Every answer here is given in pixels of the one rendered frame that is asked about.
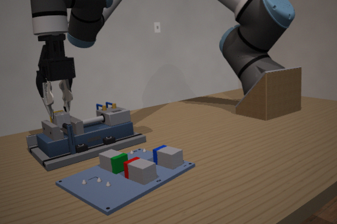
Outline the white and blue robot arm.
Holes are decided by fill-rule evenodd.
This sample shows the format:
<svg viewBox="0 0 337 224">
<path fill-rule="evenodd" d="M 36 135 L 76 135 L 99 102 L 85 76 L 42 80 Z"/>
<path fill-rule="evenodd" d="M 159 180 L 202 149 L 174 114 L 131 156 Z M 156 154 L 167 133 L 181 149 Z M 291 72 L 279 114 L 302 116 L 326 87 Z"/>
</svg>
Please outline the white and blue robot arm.
<svg viewBox="0 0 337 224">
<path fill-rule="evenodd" d="M 121 1 L 31 0 L 33 34 L 58 36 L 67 32 L 71 44 L 92 47 Z M 284 69 L 271 59 L 268 51 L 290 26 L 295 11 L 289 0 L 218 1 L 235 14 L 239 23 L 223 34 L 219 48 L 246 95 L 264 72 Z M 69 20 L 67 8 L 71 8 Z"/>
</svg>

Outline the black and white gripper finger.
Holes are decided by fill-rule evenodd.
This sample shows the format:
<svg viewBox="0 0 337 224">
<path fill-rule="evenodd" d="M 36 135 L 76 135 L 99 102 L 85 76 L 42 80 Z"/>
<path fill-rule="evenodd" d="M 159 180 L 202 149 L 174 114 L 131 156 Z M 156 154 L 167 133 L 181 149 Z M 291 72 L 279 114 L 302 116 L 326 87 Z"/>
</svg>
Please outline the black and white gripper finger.
<svg viewBox="0 0 337 224">
<path fill-rule="evenodd" d="M 71 92 L 71 86 L 72 86 L 73 79 L 64 79 L 59 83 L 59 87 L 63 92 L 63 101 L 64 101 L 64 110 L 65 112 L 70 111 L 70 105 L 71 105 L 71 100 L 73 100 L 73 95 Z"/>
<path fill-rule="evenodd" d="M 44 105 L 47 109 L 48 114 L 52 119 L 54 119 L 53 116 L 53 109 L 51 105 L 54 103 L 54 96 L 52 94 L 52 86 L 50 82 L 47 82 L 47 79 L 45 79 L 40 71 L 36 71 L 36 86 L 39 91 L 39 94 L 44 102 Z"/>
</svg>

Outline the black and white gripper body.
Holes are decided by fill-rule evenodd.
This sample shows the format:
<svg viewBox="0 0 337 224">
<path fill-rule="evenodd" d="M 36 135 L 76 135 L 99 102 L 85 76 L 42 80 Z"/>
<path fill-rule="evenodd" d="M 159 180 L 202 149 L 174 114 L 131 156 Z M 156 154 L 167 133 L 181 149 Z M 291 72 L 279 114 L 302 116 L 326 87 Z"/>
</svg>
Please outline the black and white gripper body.
<svg viewBox="0 0 337 224">
<path fill-rule="evenodd" d="M 74 58 L 65 56 L 63 43 L 65 39 L 65 34 L 38 36 L 38 41 L 45 41 L 46 44 L 45 48 L 47 52 L 45 60 L 40 60 L 38 66 L 42 76 L 47 81 L 52 82 L 75 78 Z"/>
</svg>

